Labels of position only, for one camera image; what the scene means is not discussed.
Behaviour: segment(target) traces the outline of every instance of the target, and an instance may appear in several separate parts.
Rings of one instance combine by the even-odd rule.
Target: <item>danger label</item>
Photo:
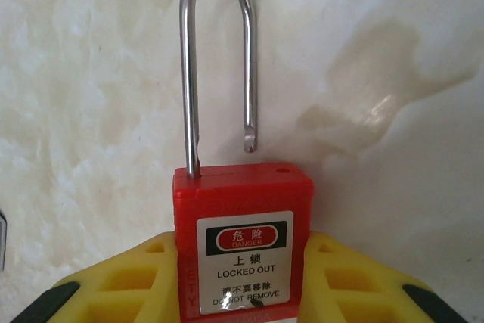
[[[291,211],[200,219],[197,243],[200,314],[290,299]]]

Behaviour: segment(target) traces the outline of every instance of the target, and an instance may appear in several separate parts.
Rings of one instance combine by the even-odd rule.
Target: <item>padlock body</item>
[[[312,180],[291,163],[202,167],[198,179],[177,169],[181,320],[296,316],[313,194]]]

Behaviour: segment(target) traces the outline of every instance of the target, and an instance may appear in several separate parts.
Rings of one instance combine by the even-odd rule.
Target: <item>red danger sign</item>
[[[216,243],[222,251],[270,247],[278,240],[278,230],[273,225],[228,228],[219,232]]]

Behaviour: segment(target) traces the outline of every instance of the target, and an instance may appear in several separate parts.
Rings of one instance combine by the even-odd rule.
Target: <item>padlock top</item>
[[[227,190],[247,191],[249,185],[254,192],[263,193],[276,185],[280,189],[292,189],[305,185],[312,188],[312,180],[292,163],[257,163],[234,166],[205,166],[201,178],[187,177],[186,168],[178,168],[173,176],[173,197],[216,197]]]

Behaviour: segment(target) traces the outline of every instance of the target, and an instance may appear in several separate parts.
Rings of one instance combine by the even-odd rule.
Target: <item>shackle tip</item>
[[[256,128],[253,126],[245,126],[244,136],[244,151],[246,153],[253,153],[257,149]]]

